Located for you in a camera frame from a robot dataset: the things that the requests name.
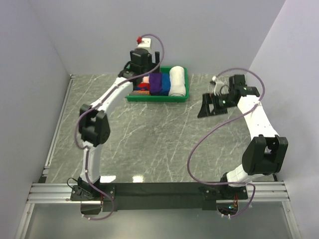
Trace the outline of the purple towel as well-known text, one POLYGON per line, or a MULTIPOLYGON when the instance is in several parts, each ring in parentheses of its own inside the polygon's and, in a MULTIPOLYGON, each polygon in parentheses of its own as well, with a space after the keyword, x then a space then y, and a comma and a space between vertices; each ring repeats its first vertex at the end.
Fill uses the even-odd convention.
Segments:
POLYGON ((161 86, 162 74, 161 73, 150 73, 149 84, 150 84, 150 94, 157 96, 162 90, 161 86))

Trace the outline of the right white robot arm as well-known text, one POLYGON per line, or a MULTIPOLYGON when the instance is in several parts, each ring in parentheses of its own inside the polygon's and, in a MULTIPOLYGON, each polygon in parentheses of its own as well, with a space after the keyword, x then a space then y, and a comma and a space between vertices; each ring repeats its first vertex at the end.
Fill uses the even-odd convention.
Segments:
POLYGON ((225 85, 216 76, 211 82, 215 85, 214 92, 202 95, 198 118, 223 115, 229 108, 237 107, 251 138, 241 164, 226 172, 220 183, 211 183, 212 188, 204 190, 206 196, 226 200, 233 198, 236 193, 243 193, 246 185, 254 180, 278 173, 289 143, 272 127, 261 104, 263 94, 256 87, 248 86, 244 75, 229 77, 226 94, 221 93, 225 85))

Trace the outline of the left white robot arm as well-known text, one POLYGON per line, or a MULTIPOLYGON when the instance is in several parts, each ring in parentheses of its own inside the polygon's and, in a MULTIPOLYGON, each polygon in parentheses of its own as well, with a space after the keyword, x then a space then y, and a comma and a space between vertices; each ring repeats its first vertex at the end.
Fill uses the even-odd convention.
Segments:
POLYGON ((83 167, 77 179, 76 193, 82 192, 94 200, 103 194, 100 184, 100 158, 103 144, 108 140, 111 129, 109 115, 134 88, 142 82, 143 76, 160 71, 160 53, 153 55, 146 49, 136 48, 130 52, 131 60, 120 71, 114 83, 99 99, 83 104, 75 129, 75 143, 83 150, 83 167))

